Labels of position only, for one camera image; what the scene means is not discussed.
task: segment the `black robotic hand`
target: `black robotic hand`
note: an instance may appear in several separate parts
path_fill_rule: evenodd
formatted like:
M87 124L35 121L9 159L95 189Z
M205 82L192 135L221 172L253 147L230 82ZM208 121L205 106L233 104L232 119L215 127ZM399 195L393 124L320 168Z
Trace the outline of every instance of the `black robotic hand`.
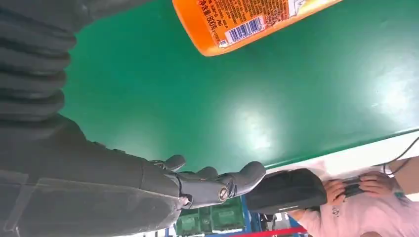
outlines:
M167 176L177 179L183 209L217 205L229 198L246 194L255 188L266 174L263 165L257 161L248 163L239 172L221 175L210 166L197 173L174 173L186 163L180 155L174 155L166 161L153 160L151 163L171 171Z

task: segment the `red strap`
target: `red strap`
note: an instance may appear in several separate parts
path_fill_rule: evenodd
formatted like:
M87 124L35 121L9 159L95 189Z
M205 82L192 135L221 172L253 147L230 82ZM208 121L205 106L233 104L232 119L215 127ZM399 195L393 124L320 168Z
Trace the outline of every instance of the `red strap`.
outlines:
M303 227L297 228L290 228L290 229L282 229L282 230L274 230L274 231L264 231L258 233L249 233L249 234L241 234L236 235L234 237L266 237L266 236L274 236L274 235L290 235L296 233L306 233L307 230Z

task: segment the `cable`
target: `cable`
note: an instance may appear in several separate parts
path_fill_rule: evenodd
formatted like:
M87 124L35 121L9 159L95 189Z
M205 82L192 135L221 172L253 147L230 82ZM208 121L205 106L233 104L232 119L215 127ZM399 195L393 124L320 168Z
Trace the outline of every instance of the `cable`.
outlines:
M409 158L409 159L407 159L401 166L399 166L396 170L394 170L393 172L391 172L390 174L388 174L387 172L386 172L386 167L389 165L389 164L391 164L391 163L393 163L393 162L395 162L395 161L397 161L397 160L399 160L402 156L404 156L415 144L416 144L416 142L418 142L419 141L419 137L417 137L411 144L410 144L410 146L408 146L407 147L407 149L404 151L404 152L402 152L398 157L396 157L395 159L393 159L393 160L391 160L391 161L389 161L389 162L386 162L386 163L384 163L384 164L382 164L382 168L383 168L383 171L384 171L384 173L386 174L386 175L395 175L397 172L399 172L403 167L405 167L409 162L410 162L410 160L411 160L411 158Z

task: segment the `green tabletop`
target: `green tabletop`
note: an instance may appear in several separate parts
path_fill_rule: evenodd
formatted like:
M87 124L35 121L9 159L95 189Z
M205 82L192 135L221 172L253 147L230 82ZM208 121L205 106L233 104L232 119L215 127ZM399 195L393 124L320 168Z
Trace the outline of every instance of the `green tabletop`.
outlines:
M344 0L206 58L171 2L79 34L64 114L87 137L186 169L275 167L419 127L419 1Z

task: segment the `barcode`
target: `barcode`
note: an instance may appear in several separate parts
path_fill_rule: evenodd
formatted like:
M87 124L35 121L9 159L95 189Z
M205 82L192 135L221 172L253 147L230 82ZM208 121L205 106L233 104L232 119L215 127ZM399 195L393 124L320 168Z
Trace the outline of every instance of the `barcode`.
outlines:
M227 37L229 43L236 43L244 38L262 31L263 29L265 29L263 16L258 16L253 20L250 20L232 30L227 31L225 36Z

